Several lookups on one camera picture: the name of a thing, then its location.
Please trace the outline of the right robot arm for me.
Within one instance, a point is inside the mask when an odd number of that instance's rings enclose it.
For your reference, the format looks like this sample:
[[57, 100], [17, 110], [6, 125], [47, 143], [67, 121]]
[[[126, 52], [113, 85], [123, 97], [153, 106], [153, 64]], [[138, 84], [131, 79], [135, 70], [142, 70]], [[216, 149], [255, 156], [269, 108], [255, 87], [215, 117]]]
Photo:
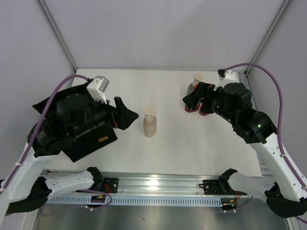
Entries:
[[282, 218], [301, 216], [307, 211], [306, 178], [293, 171], [290, 157], [278, 144], [277, 128], [264, 112], [252, 108], [251, 92], [242, 83], [224, 87], [200, 82], [182, 101], [189, 110], [202, 103], [201, 111], [217, 114], [232, 125], [233, 131], [264, 158], [275, 182], [263, 182], [228, 169], [219, 176], [218, 187], [224, 194], [233, 190], [255, 196]]

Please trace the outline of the beige pump bottle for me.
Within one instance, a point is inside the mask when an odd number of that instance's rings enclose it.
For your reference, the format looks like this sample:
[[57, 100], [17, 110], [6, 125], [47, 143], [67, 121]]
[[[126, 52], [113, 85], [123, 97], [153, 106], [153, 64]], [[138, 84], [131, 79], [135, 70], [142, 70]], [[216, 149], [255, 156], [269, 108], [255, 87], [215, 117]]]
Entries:
[[143, 110], [144, 120], [143, 120], [143, 129], [146, 137], [153, 137], [157, 130], [157, 121], [155, 116], [155, 110], [151, 106], [147, 106]]

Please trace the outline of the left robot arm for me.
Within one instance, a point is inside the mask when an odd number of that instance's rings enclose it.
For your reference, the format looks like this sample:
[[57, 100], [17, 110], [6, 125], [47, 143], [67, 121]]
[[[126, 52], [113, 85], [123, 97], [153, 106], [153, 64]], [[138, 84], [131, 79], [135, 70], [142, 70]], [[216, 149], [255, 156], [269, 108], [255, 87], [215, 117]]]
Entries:
[[99, 192], [104, 177], [96, 167], [66, 177], [47, 179], [45, 167], [61, 152], [78, 161], [116, 140], [138, 118], [120, 97], [115, 105], [94, 100], [88, 93], [57, 93], [35, 105], [42, 119], [28, 135], [24, 152], [8, 178], [0, 184], [3, 216], [30, 212], [50, 198], [78, 190]]

